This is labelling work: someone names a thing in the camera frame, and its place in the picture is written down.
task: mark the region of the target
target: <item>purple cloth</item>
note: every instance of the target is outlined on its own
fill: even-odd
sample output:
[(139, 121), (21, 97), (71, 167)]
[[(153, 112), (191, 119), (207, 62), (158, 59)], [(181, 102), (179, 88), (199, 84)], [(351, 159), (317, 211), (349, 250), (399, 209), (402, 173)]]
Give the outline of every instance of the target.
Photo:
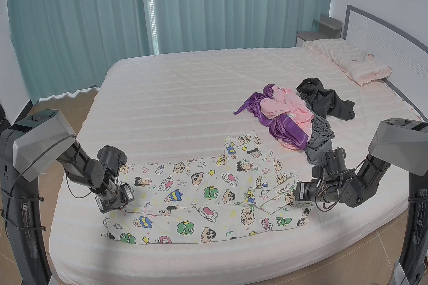
[(308, 142), (308, 135), (289, 117), (287, 114), (281, 114), (273, 118), (268, 119), (261, 112), (260, 101), (266, 98), (272, 99), (274, 91), (272, 87), (274, 85), (267, 85), (263, 88), (263, 93), (253, 93), (233, 114), (237, 115), (244, 109), (247, 109), (250, 113), (253, 113), (255, 117), (259, 118), (259, 122), (269, 127), (269, 133), (275, 139), (284, 140), (287, 143), (291, 143), (297, 146), (299, 149), (305, 149), (306, 143)]

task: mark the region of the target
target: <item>bed sheet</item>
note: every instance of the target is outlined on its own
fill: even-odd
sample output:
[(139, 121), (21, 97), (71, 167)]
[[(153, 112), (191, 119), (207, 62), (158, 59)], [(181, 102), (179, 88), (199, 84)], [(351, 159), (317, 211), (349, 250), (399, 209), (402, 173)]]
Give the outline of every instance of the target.
[[(365, 158), (377, 125), (390, 117), (417, 117), (382, 82), (353, 83), (332, 61), (306, 47), (174, 53), (121, 60), (111, 67), (78, 135), (92, 158), (104, 145), (123, 150), (136, 164), (221, 154), (224, 137), (250, 130), (283, 160), (288, 171), (310, 180), (312, 166), (300, 151), (285, 149), (248, 112), (233, 110), (273, 83), (295, 89), (319, 78), (356, 118), (327, 117), (333, 148), (346, 165)], [(70, 184), (81, 196), (87, 189)], [(75, 199), (62, 183), (50, 236), (59, 277), (76, 285), (249, 284), (320, 261), (385, 224), (407, 207), (408, 173), (392, 166), (377, 194), (357, 208), (338, 205), (311, 212), (299, 229), (266, 232), (208, 244), (129, 245), (104, 238), (94, 196)]]

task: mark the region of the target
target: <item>pillow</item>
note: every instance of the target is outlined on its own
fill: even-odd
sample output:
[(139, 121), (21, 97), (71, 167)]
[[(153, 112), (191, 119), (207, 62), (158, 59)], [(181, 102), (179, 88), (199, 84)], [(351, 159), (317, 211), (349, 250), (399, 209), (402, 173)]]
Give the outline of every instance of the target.
[(303, 44), (315, 53), (325, 55), (356, 84), (362, 86), (374, 79), (389, 76), (392, 70), (367, 51), (362, 51), (343, 39), (320, 39)]

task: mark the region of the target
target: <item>headboard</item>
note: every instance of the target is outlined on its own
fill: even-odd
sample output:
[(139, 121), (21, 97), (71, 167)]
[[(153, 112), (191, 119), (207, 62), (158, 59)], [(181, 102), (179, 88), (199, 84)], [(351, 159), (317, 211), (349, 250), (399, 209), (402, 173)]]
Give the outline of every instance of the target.
[(428, 122), (428, 47), (398, 27), (348, 5), (343, 39), (372, 53), (393, 72), (383, 79)]

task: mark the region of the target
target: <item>gray cloth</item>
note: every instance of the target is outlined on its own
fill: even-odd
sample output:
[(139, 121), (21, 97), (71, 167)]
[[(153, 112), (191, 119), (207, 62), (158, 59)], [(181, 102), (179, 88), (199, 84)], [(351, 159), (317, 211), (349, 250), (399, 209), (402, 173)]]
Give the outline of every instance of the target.
[[(306, 106), (310, 109), (309, 103), (306, 102)], [(334, 138), (334, 132), (330, 128), (328, 121), (314, 114), (312, 119), (312, 134), (311, 140), (306, 144), (305, 153), (308, 158), (308, 163), (312, 165), (318, 165), (318, 157), (324, 152), (331, 150), (333, 143), (331, 139)]]

